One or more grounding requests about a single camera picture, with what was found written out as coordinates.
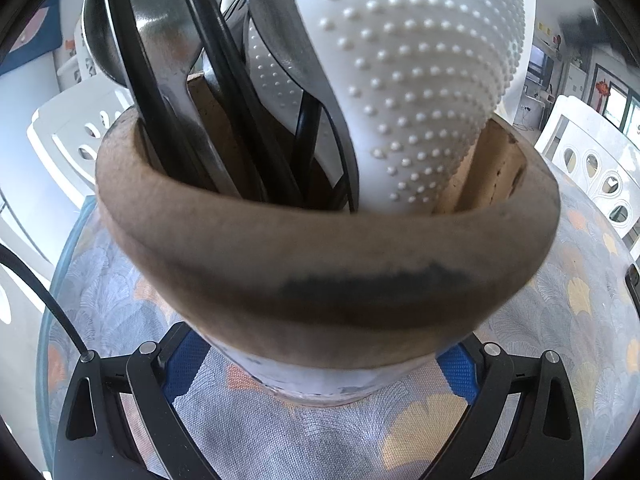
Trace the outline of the blue fridge cover cloth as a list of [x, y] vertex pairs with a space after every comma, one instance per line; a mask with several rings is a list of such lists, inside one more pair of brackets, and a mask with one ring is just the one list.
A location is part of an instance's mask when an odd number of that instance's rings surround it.
[[60, 0], [46, 0], [14, 42], [0, 67], [0, 75], [12, 72], [61, 47]]

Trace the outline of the black smartphone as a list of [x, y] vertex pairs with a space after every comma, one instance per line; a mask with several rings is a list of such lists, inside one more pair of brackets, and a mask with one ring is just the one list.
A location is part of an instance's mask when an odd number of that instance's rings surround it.
[[640, 273], [638, 266], [631, 263], [625, 274], [625, 283], [638, 315], [640, 315]]

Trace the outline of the patterned grey placemat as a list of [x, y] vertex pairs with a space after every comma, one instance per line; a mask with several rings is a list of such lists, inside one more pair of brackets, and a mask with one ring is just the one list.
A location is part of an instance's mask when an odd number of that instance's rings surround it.
[[[639, 411], [639, 315], [625, 283], [631, 255], [596, 205], [558, 175], [556, 239], [532, 280], [478, 329], [511, 356], [556, 352], [595, 476]], [[129, 356], [178, 322], [87, 200], [51, 290], [99, 361]], [[372, 396], [307, 408], [274, 396], [210, 347], [189, 391], [170, 402], [225, 479], [415, 479], [469, 406], [436, 359]]]

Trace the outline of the white rice paddle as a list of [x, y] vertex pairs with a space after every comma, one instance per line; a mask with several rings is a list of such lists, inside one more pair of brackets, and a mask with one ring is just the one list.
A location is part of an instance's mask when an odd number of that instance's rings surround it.
[[509, 88], [523, 0], [295, 0], [367, 214], [428, 214]]
[[[292, 81], [272, 57], [248, 14], [246, 0], [221, 0], [220, 10], [228, 24], [238, 21], [243, 25], [242, 45], [250, 80], [262, 105], [292, 136], [302, 102], [302, 88]], [[319, 163], [331, 184], [335, 184], [342, 176], [340, 152], [325, 112], [321, 112], [320, 116], [314, 160]]]

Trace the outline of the steel spoon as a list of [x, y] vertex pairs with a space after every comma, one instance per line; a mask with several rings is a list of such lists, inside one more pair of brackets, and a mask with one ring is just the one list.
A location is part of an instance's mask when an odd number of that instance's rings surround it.
[[345, 118], [311, 44], [295, 0], [248, 0], [259, 35], [288, 76], [317, 99], [329, 117], [340, 152], [352, 212], [359, 206], [359, 174]]
[[[210, 140], [188, 90], [188, 77], [203, 46], [186, 0], [130, 1], [143, 47], [160, 84], [160, 93], [175, 113], [181, 134], [212, 177], [216, 186], [214, 192], [238, 196], [239, 190]], [[85, 0], [82, 27], [88, 36], [89, 51], [99, 68], [111, 80], [128, 88], [104, 0]]]

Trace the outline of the white chair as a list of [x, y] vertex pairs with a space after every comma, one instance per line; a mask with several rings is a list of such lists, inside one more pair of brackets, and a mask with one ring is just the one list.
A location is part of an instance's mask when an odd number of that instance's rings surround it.
[[94, 193], [102, 138], [131, 105], [127, 89], [100, 75], [57, 94], [32, 114], [27, 139], [74, 206]]
[[600, 209], [639, 258], [639, 149], [574, 96], [558, 96], [536, 150]]

